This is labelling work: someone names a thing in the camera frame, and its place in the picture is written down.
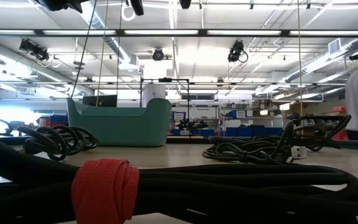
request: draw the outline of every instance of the shelf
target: shelf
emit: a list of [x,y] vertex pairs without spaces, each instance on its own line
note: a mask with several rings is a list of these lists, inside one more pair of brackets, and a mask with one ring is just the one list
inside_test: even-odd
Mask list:
[[247,118],[225,118],[225,120],[231,120],[231,119],[239,119],[239,120],[253,120],[253,119],[264,119],[264,120],[273,120],[273,119],[283,119],[283,117],[247,117]]

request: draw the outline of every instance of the fluorescent light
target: fluorescent light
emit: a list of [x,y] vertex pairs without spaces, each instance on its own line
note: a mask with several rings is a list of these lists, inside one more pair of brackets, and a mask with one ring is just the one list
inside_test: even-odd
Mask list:
[[208,30],[208,35],[280,35],[280,30]]
[[282,111],[289,110],[290,109],[290,104],[292,104],[292,103],[286,103],[284,105],[280,105],[280,110],[282,110]]
[[[301,35],[358,35],[358,30],[301,30]],[[290,31],[290,35],[299,35],[297,30]]]
[[346,83],[319,83],[318,86],[345,86]]
[[268,115],[268,111],[267,110],[263,110],[263,111],[260,111],[260,115]]
[[23,9],[29,7],[40,7],[39,4],[0,4],[0,8]]
[[196,35],[198,30],[125,30],[127,35]]
[[343,90],[343,89],[344,89],[344,87],[336,88],[336,89],[333,89],[333,90],[329,90],[329,91],[325,92],[324,94],[335,93],[336,91]]
[[9,90],[9,91],[16,91],[15,88],[9,86],[9,85],[5,85],[5,84],[0,84],[0,88],[4,89],[4,90]]
[[304,94],[304,95],[302,95],[302,99],[308,99],[308,98],[312,98],[312,97],[315,97],[315,96],[318,96],[318,95],[319,95],[318,93]]
[[[45,35],[87,35],[87,30],[43,30]],[[106,30],[106,35],[115,35],[115,30]],[[89,35],[104,35],[104,30],[90,30]]]
[[35,35],[34,30],[0,30],[0,35]]
[[334,79],[336,79],[336,78],[338,78],[338,77],[341,77],[341,76],[342,76],[342,74],[330,75],[330,76],[328,76],[327,78],[324,78],[324,79],[318,81],[318,83],[328,82],[328,81],[334,80]]

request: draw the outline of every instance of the metal frame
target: metal frame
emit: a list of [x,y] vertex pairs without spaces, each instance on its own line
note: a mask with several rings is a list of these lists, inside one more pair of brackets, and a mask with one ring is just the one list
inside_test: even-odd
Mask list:
[[[172,79],[172,80],[189,80],[189,79]],[[140,82],[100,82],[100,85],[138,85],[142,84]],[[73,85],[72,82],[17,82],[17,81],[0,81],[0,84],[11,84],[11,85]],[[77,85],[97,85],[96,82],[78,82]],[[166,85],[166,82],[153,82],[154,85]],[[169,83],[169,85],[182,85],[182,83]],[[280,83],[280,82],[190,82],[188,85],[206,85],[206,86],[216,86],[216,85],[239,85],[239,86],[257,86],[257,85],[280,85],[280,86],[298,86],[301,83]],[[345,83],[302,83],[304,86],[345,86]]]
[[142,107],[142,92],[143,92],[143,82],[144,81],[150,81],[149,85],[151,84],[156,84],[153,81],[158,81],[158,83],[161,85],[164,84],[169,84],[169,85],[174,85],[172,84],[172,81],[176,81],[177,83],[175,83],[175,85],[183,85],[182,83],[180,83],[180,81],[185,81],[187,82],[187,118],[190,119],[190,80],[188,78],[169,78],[167,80],[164,80],[162,78],[141,78],[140,79],[140,107]]
[[[239,31],[238,34],[209,34],[208,31]],[[29,32],[31,34],[18,34],[19,31],[24,33]],[[45,34],[45,31],[61,31],[67,32],[67,34]],[[70,31],[82,32],[84,34],[70,34]],[[156,31],[155,34],[126,34],[126,31]],[[166,32],[166,34],[159,34],[157,31]],[[180,32],[196,31],[192,34]],[[241,32],[247,31],[249,34],[241,34]],[[277,34],[268,34],[268,31],[279,31]],[[0,29],[0,37],[277,37],[277,38],[298,38],[298,34],[291,35],[290,32],[296,29],[106,29],[107,34],[102,32],[97,34],[89,34],[87,29]],[[337,29],[302,29],[302,32],[327,32],[323,34],[301,34],[302,38],[322,38],[322,37],[354,37],[357,38],[358,34],[334,34],[337,31],[348,32],[358,30],[337,30]]]

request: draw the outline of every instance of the ceiling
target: ceiling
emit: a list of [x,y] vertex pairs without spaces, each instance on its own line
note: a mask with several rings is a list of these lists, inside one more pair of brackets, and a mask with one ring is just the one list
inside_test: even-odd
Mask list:
[[[283,10],[283,7],[296,7],[297,0],[254,0],[254,9],[249,9],[248,0],[202,0],[203,9],[199,1],[187,10],[178,5],[177,16],[173,10],[173,21],[170,21],[169,0],[143,0],[144,15],[136,16],[131,21],[121,17],[121,1],[98,1],[96,12],[104,20],[107,16],[108,29],[297,29],[298,13],[296,9]],[[300,10],[300,27],[305,29],[358,29],[358,1],[311,0],[312,8],[306,9],[303,4]],[[126,9],[129,17],[132,9]],[[72,9],[56,12],[38,7],[32,0],[0,1],[0,29],[87,29],[88,23],[79,13]],[[212,82],[217,78],[225,78],[225,82],[242,82],[246,78],[259,78],[260,82],[272,82],[275,73],[285,73],[299,67],[299,58],[306,60],[327,50],[328,44],[335,38],[256,38],[251,37],[121,37],[117,38],[120,46],[128,53],[139,57],[141,66],[149,63],[150,53],[155,48],[162,48],[167,55],[173,55],[173,44],[176,45],[176,60],[178,78],[190,78],[196,82]],[[19,55],[20,37],[0,37],[0,46]],[[72,75],[74,60],[80,60],[85,38],[76,40],[72,37],[31,37],[30,40],[42,47],[60,60],[60,66],[51,65],[48,69],[74,80]],[[249,61],[241,66],[227,61],[229,49],[236,40],[242,40],[249,54]],[[98,80],[99,72],[102,77],[116,78],[130,82],[140,79],[139,72],[128,72],[117,68],[117,57],[105,45],[102,59],[103,40],[90,37],[86,43],[84,56],[85,66],[81,71],[80,80],[92,77]],[[37,62],[30,55],[25,58]],[[165,63],[167,76],[174,77],[172,60]],[[330,76],[345,68],[344,60],[314,71],[316,78]],[[240,89],[256,88],[256,86],[239,86]]]

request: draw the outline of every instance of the black cable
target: black cable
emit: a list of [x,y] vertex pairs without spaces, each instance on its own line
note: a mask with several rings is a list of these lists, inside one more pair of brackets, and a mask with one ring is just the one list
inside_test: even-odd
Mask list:
[[92,26],[92,20],[93,20],[94,12],[95,12],[95,10],[96,10],[96,3],[97,3],[97,2],[98,2],[98,0],[94,0],[93,10],[92,10],[92,16],[91,16],[91,20],[90,20],[90,22],[89,22],[88,31],[87,31],[87,33],[86,33],[85,43],[84,43],[84,47],[83,47],[83,49],[82,49],[82,54],[81,54],[81,60],[80,60],[80,64],[78,65],[78,72],[77,72],[77,76],[75,77],[73,92],[71,93],[71,97],[70,97],[70,98],[73,98],[73,96],[74,96],[75,87],[77,86],[78,77],[80,76],[82,61],[83,61],[83,59],[84,59],[84,54],[85,54],[85,50],[86,50],[86,44],[88,43],[88,37],[90,36],[90,30],[91,30],[91,26]]
[[[17,153],[0,142],[0,176],[12,181],[0,184],[0,223],[75,220],[71,182],[78,169]],[[45,215],[51,208],[53,213]],[[149,213],[190,223],[357,223],[358,178],[331,167],[304,165],[144,169],[134,215]]]
[[[325,130],[317,127],[294,129],[293,121],[289,121],[281,136],[255,137],[251,140],[211,137],[210,141],[214,145],[206,149],[202,155],[207,159],[224,162],[284,164],[291,157],[291,148],[293,146],[304,146],[314,152],[321,150],[323,147],[340,149],[340,145],[331,138],[345,128],[350,120],[350,115],[343,117],[326,136]],[[298,132],[305,129],[317,130],[318,135],[298,134]]]
[[248,59],[249,59],[248,54],[247,54],[247,52],[245,52],[245,50],[242,50],[242,52],[247,56],[247,60],[241,61],[240,58],[239,58],[239,62],[246,63],[246,62],[248,62]]
[[25,126],[19,126],[17,130],[32,136],[24,142],[26,154],[46,152],[48,157],[55,161],[62,161],[66,156],[94,149],[99,145],[99,141],[82,128],[58,125],[53,128],[40,127],[35,131]]

